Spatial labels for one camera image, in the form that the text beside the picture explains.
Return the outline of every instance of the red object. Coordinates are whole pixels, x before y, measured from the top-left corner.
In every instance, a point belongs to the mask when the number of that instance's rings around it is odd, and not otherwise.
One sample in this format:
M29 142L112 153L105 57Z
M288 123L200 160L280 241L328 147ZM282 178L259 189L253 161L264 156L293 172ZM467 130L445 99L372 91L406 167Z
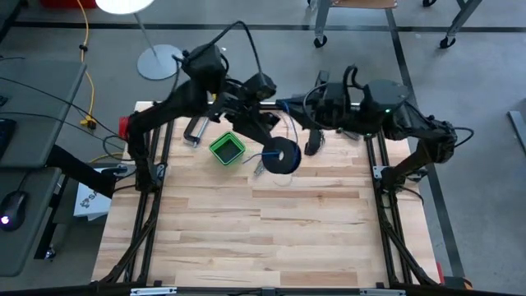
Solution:
M128 118L121 117L118 119L118 136L122 139L128 139Z
M76 0L40 0L43 7L47 8L80 8ZM95 0L81 0L84 8L97 8Z
M436 262L436 269L438 270L438 277L441 279L441 284L444 284L444 272L442 272L442 265L440 262Z

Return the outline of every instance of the concrete floor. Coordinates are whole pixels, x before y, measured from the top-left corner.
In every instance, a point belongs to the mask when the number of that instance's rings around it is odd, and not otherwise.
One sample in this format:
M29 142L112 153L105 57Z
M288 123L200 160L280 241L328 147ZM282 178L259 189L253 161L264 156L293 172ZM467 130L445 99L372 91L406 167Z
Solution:
M78 11L47 11L31 4L19 21L83 21ZM303 0L157 0L141 15L146 22L160 24L228 24L237 19L248 24L311 24L313 15L305 7ZM438 1L430 9L423 9L419 0L405 0L400 1L394 15L398 25L448 26L458 10L452 0ZM509 0L502 5L498 0L485 0L467 25L526 26L524 13L526 2ZM92 22L133 21L99 11L89 12L89 18ZM386 24L385 13L373 10L332 9L328 20L328 25ZM218 31L150 33L155 43L192 49ZM312 46L311 31L252 33L263 70L278 85L277 97L310 89L319 70L330 70L337 77L353 63L360 68L362 82L381 77L402 81L389 32L328 31L329 43L322 49ZM84 31L76 29L12 28L0 44L0 53L77 60L77 45L83 38ZM526 157L505 116L510 109L526 107L526 34L463 33L446 51L436 49L443 34L401 33L400 38L420 109L476 132L450 162L436 166L467 277L476 289L526 294ZM219 46L226 48L232 76L243 80L255 72L242 31L228 33ZM117 118L129 114L137 100L164 99L173 83L172 79L146 81L139 76L136 58L144 49L145 41L138 30L90 32L87 64L97 90L95 117L113 129L117 129ZM76 103L87 107L89 97L89 86L83 81ZM68 115L70 123L79 119L77 112ZM96 133L107 135L101 129ZM64 127L58 143L82 160L103 154L97 140L70 127ZM436 258L448 274L431 193L426 181L421 184ZM70 226L65 231L64 248L54 262L29 260L22 275L0 279L0 286L28 289L87 283L102 229L101 225ZM77 262L75 266L69 264L72 260Z

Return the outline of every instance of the computer mouse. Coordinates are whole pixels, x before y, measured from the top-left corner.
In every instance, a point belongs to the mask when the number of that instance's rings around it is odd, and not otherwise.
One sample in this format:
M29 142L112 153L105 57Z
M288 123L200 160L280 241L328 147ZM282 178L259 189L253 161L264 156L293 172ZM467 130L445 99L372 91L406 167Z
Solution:
M0 202L0 229L14 231L19 229L25 219L25 204L29 194L14 191L7 194Z

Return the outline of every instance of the gray floor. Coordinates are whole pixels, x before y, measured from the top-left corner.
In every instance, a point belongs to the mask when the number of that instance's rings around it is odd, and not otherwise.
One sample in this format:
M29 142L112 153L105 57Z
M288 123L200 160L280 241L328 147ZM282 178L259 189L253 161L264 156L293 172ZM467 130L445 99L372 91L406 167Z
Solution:
M447 26L459 10L453 0L438 1L431 9L423 9L420 3L400 1L394 11L398 24ZM525 12L526 2L520 0L508 0L505 5L499 0L485 0L468 25L526 26ZM313 22L303 0L157 0L142 15L153 23L228 24L237 19L249 24ZM93 22L132 21L97 11L89 17ZM22 12L19 20L82 22L77 11L45 11L36 6ZM328 23L386 25L386 20L383 11L333 9ZM192 49L218 31L150 33L155 43ZM311 31L252 33L263 69L278 85L278 97L309 89L319 70L331 70L333 77L338 77L352 63L360 67L360 81L381 77L401 81L390 34L386 32L329 31L329 43L323 49L314 49ZM0 53L76 60L77 45L83 37L83 30L13 28L0 44ZM136 73L136 58L145 49L139 31L92 30L90 37L87 64L97 90L95 117L101 122L116 129L118 117L129 114L137 100L166 96L172 80L146 81ZM436 49L443 34L402 33L400 37L421 110L476 131L476 136L459 148L449 163L437 165L467 277L476 289L526 294L526 157L505 116L510 109L526 113L526 34L460 34L457 44L447 51ZM243 80L255 72L241 31L229 33L219 45L226 48L234 77ZM87 106L89 95L87 81L83 81L76 102ZM79 119L76 112L69 114L69 122ZM97 134L106 135L102 130ZM62 131L59 143L82 160L103 153L96 140L69 127ZM421 191L436 257L447 274L450 270L440 226L426 182L422 182ZM24 289L88 282L102 229L90 224L70 226L64 231L65 243L54 262L28 261L21 276L1 279L0 286ZM72 260L76 260L74 266L69 264Z

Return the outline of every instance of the yellow cable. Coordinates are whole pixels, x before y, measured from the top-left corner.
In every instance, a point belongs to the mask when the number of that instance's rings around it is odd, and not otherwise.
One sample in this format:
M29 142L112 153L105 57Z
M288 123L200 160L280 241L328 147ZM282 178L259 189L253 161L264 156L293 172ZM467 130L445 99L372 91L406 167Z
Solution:
M76 0L76 2L79 4L79 7L82 11L82 16L84 17L85 22L85 37L84 42L82 45L87 46L88 41L90 40L90 23L88 22L88 16L85 14L84 7L82 6L81 0ZM81 62L84 62L85 53L84 50L81 49ZM88 81L91 85L91 101L90 101L90 109L88 110L88 115L86 115L85 119L81 121L82 125L87 125L89 120L94 119L91 117L93 114L93 106L95 105L95 85L93 84L93 80L91 79L91 75L88 73L88 71L85 72L86 77L88 77Z
M92 160L90 160L90 164L93 164L99 160L107 159L110 156L122 156L122 152L115 152L115 153L112 153L111 155L101 155L99 157L95 157Z

